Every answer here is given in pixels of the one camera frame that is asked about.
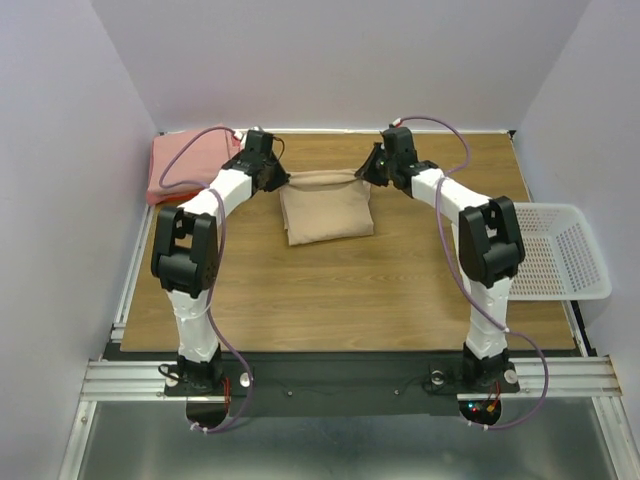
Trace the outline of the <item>beige t shirt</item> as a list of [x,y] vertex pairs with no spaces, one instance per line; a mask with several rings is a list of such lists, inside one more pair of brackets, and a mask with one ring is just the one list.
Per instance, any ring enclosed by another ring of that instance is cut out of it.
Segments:
[[291,246],[374,234],[371,186],[353,170],[295,172],[279,196]]

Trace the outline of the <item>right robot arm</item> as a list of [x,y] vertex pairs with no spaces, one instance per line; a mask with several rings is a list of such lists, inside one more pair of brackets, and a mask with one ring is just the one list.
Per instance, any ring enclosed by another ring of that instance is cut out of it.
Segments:
[[441,239],[447,263],[462,294],[471,304],[470,327],[463,345],[460,378],[472,390],[487,385],[515,385],[518,377],[509,359],[507,303],[512,280],[525,258],[514,203],[490,198],[447,176],[436,164],[420,161],[412,132],[392,125],[381,133],[356,177],[376,186],[393,185],[436,210],[451,222],[457,254]]

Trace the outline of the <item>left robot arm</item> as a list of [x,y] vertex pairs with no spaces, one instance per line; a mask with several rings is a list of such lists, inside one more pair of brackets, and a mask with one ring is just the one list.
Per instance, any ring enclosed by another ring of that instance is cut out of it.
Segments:
[[183,146],[162,172],[163,187],[194,186],[201,191],[177,207],[163,207],[157,214],[151,273],[160,281],[173,309],[179,336],[174,365],[159,368],[173,395],[211,395],[228,386],[221,363],[222,337],[211,322],[213,289],[224,251],[226,219],[257,192],[273,192],[285,185],[289,174],[273,152],[283,140],[253,128],[234,132],[241,149],[225,162],[211,181],[182,180],[170,183],[168,175],[178,160],[211,127]]

